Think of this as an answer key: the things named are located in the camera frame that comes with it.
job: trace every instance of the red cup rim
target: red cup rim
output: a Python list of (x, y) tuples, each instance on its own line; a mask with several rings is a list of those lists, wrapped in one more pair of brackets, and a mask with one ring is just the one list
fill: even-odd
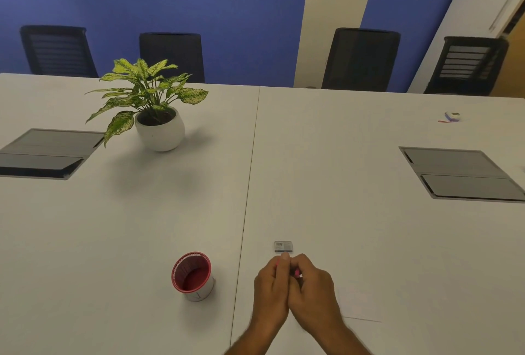
[[(188, 255), (191, 255), (191, 254), (200, 254), (202, 257), (204, 257), (204, 259), (206, 260), (206, 262), (208, 263), (208, 276), (206, 277), (206, 279), (204, 279), (204, 282), (202, 282), (202, 284), (197, 287), (196, 289), (193, 289), (193, 290), (182, 290), (181, 288), (179, 288), (177, 286), (177, 284), (175, 283), (175, 279), (174, 279), (174, 273), (175, 273), (175, 267), (178, 265), (178, 263), (185, 257), (187, 257)], [(210, 275), (212, 274), (212, 263), (211, 261), (209, 260), (208, 256), (204, 253), (201, 253), (201, 252), (189, 252), (189, 253), (186, 253), (184, 254), (180, 259), (177, 260), (177, 262), (175, 263), (175, 265), (173, 266), (173, 269), (171, 270), (171, 283), (172, 285), (175, 287), (175, 289), (177, 289), (179, 292), (181, 293), (194, 293), (200, 289), (202, 289), (202, 287), (208, 282), (209, 280), (209, 277)]]

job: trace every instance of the office chair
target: office chair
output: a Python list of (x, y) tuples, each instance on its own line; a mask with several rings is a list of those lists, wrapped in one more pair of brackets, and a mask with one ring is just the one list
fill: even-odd
[(488, 96), (508, 48), (505, 39), (446, 37), (425, 94)]
[(400, 40), (397, 32), (336, 29), (322, 88), (386, 91)]
[(28, 25), (20, 35), (34, 75), (98, 77), (85, 27)]
[(200, 34), (195, 33), (141, 33), (140, 57), (151, 66), (161, 60), (175, 64), (178, 69), (162, 71), (165, 78), (191, 73), (189, 81), (204, 83), (204, 63)]

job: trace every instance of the label with barcode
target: label with barcode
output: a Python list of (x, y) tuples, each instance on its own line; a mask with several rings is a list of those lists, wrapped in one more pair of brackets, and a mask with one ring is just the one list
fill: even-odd
[(293, 252), (292, 242), (281, 240), (273, 243), (273, 249), (276, 253), (291, 253)]

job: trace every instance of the person's left hand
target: person's left hand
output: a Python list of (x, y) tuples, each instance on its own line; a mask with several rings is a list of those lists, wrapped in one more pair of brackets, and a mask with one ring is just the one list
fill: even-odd
[(250, 327), (273, 339), (288, 317), (290, 255), (272, 258), (255, 278), (255, 295)]

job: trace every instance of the black chair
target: black chair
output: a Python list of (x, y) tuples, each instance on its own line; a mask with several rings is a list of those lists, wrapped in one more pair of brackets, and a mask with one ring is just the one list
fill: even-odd
[(200, 34), (195, 33), (141, 33), (140, 57), (151, 66), (161, 60), (175, 64), (178, 69), (162, 71), (165, 78), (191, 73), (192, 83), (204, 83), (204, 63)]
[(336, 29), (322, 88), (386, 91), (400, 40), (397, 32)]
[(508, 48), (505, 39), (446, 37), (425, 94), (488, 96)]
[(98, 77), (85, 27), (28, 25), (20, 35), (34, 75)]

